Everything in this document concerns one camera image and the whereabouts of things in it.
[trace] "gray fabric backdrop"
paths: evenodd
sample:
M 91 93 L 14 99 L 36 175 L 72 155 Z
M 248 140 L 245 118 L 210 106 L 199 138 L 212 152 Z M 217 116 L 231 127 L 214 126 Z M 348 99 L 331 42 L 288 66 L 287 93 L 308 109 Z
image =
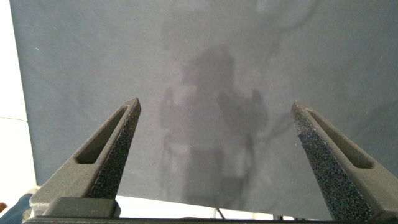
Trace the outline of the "gray fabric backdrop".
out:
M 398 175 L 397 1 L 11 1 L 37 183 L 124 101 L 119 195 L 330 219 L 290 119 Z

